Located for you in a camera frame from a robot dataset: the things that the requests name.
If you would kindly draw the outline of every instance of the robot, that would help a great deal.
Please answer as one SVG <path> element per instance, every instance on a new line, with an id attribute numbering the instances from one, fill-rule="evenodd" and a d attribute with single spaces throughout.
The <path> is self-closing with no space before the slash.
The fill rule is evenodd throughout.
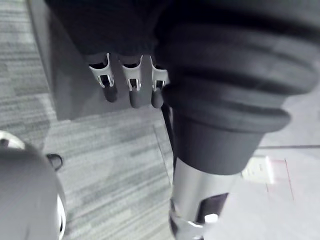
<path id="1" fill-rule="evenodd" d="M 318 82 L 314 62 L 320 2 L 138 0 L 121 6 L 113 0 L 46 2 L 107 101 L 117 100 L 108 67 L 110 53 L 120 56 L 133 108 L 139 107 L 143 84 L 137 71 L 141 55 L 152 57 L 152 104 L 162 108 L 174 154 L 169 224 L 177 240 L 203 240 L 264 134 L 289 123 L 283 102 L 310 92 Z M 130 31 L 128 22 L 138 23 L 137 19 L 143 24 Z M 38 159 L 36 168 L 51 171 L 48 188 L 56 189 L 54 172 L 40 155 L 32 155 L 29 148 L 15 151 L 1 148 L 1 161 Z M 58 190 L 54 192 L 50 206 L 54 230 L 46 228 L 55 238 L 49 240 L 59 237 Z"/>

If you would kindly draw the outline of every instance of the black cable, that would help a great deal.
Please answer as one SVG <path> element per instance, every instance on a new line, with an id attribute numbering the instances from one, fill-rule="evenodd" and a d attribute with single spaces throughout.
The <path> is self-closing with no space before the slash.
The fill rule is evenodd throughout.
<path id="1" fill-rule="evenodd" d="M 56 153 L 46 154 L 45 156 L 48 158 L 49 163 L 51 164 L 51 166 L 54 168 L 54 170 L 56 172 L 59 171 L 62 168 L 62 166 L 64 165 L 63 158 L 60 155 L 56 154 Z M 55 160 L 59 160 L 60 161 L 58 166 L 55 166 L 55 164 L 54 164 Z"/>
<path id="2" fill-rule="evenodd" d="M 173 174 L 174 174 L 176 169 L 177 157 L 175 156 L 175 151 L 174 151 L 174 132 L 173 132 L 172 123 L 170 119 L 171 118 L 170 107 L 164 103 L 161 107 L 161 111 L 162 111 L 166 131 L 168 133 L 168 137 L 170 140 L 171 149 L 173 152 Z"/>

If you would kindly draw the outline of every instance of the metal bracket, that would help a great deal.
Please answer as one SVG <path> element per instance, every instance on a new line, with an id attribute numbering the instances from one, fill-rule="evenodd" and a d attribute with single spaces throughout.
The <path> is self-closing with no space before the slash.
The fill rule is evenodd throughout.
<path id="1" fill-rule="evenodd" d="M 110 65 L 110 54 L 109 53 L 106 54 L 106 58 L 107 58 L 108 64 L 104 68 L 98 69 L 98 68 L 93 68 L 93 67 L 89 66 L 91 72 L 94 75 L 94 78 L 98 81 L 98 83 L 100 84 L 100 86 L 102 88 L 106 87 L 104 85 L 104 80 L 108 80 L 110 87 L 113 87 L 115 85 L 114 75 L 112 73 L 112 69 L 111 69 L 111 65 Z"/>
<path id="2" fill-rule="evenodd" d="M 127 80 L 127 84 L 130 92 L 133 90 L 133 88 L 136 88 L 137 91 L 139 91 L 141 88 L 141 82 L 138 78 L 129 78 Z"/>
<path id="3" fill-rule="evenodd" d="M 157 91 L 157 83 L 162 82 L 161 88 L 169 83 L 168 72 L 166 69 L 158 69 L 154 66 L 152 57 L 150 56 L 151 65 L 152 65 L 152 90 Z"/>

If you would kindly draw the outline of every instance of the gray carpet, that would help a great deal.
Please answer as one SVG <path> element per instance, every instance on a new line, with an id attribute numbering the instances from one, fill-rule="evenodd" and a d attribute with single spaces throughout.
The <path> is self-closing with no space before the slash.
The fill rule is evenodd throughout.
<path id="1" fill-rule="evenodd" d="M 65 158 L 66 240 L 167 240 L 172 153 L 162 115 L 58 121 L 23 0 L 0 1 L 0 129 Z"/>

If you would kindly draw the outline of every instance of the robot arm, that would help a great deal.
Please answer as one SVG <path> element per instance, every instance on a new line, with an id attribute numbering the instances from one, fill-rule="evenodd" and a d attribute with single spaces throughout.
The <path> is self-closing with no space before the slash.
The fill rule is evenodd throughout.
<path id="1" fill-rule="evenodd" d="M 290 121 L 283 102 L 317 84 L 319 10 L 320 2 L 176 1 L 162 14 L 155 57 L 170 79 L 162 96 L 173 115 L 177 240 L 202 239 L 264 134 Z"/>

